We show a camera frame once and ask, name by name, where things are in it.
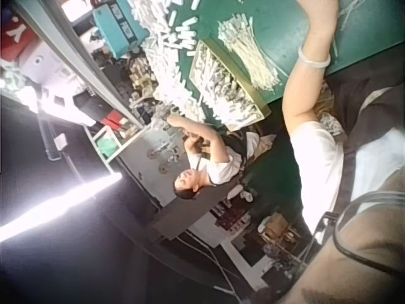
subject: fluorescent light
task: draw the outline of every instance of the fluorescent light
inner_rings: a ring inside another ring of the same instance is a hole
[[[82,184],[68,191],[65,195],[51,198],[33,207],[33,209],[24,213],[21,217],[0,227],[0,243],[21,232],[60,217],[68,211],[69,208],[83,203],[99,191],[116,183],[121,178],[121,173],[113,173],[92,182]]]

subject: bracelet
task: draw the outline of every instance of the bracelet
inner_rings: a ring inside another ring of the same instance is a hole
[[[328,59],[324,62],[312,61],[305,57],[305,55],[302,53],[302,46],[300,46],[298,49],[298,57],[313,68],[326,68],[330,64],[330,54],[328,54]]]

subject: person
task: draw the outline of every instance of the person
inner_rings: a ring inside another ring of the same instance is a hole
[[[167,122],[172,127],[184,128],[189,135],[184,142],[184,148],[190,169],[184,170],[173,183],[175,194],[185,200],[194,198],[203,187],[230,181],[238,174],[246,160],[256,159],[268,151],[275,138],[272,135],[259,137],[254,132],[243,132],[242,137],[221,136],[206,124],[178,115],[169,116]],[[197,147],[200,138],[209,141],[209,159],[203,157],[202,151]]]
[[[404,48],[327,77],[337,119],[348,136],[345,143],[335,142],[313,108],[330,63],[339,2],[297,2],[309,18],[309,30],[282,106],[301,177],[302,215],[314,233],[325,212],[341,212],[362,194],[378,190],[404,166]]]

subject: green tabletop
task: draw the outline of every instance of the green tabletop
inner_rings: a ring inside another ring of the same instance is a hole
[[[341,0],[340,9],[352,0]],[[263,51],[287,74],[289,74],[298,57],[298,47],[302,44],[308,30],[308,19],[301,11],[296,0],[201,0],[196,11],[190,9],[192,0],[185,0],[183,6],[171,5],[177,10],[175,26],[192,16],[198,16],[199,22],[192,25],[197,31],[197,38],[210,37],[215,40],[242,69],[250,76],[234,53],[229,53],[222,41],[218,39],[218,21],[228,20],[232,14],[245,13],[253,17],[254,34]],[[346,27],[340,30],[345,15],[339,18],[335,35],[337,54],[331,50],[332,64],[328,73],[336,72],[357,61],[365,59],[384,49],[404,41],[403,16],[404,5],[401,0],[365,0],[352,11]],[[192,57],[180,51],[180,71],[187,80],[187,88],[193,91],[195,98],[199,91],[188,80]],[[282,85],[275,92],[260,91],[267,103],[282,97],[287,78],[279,74]]]

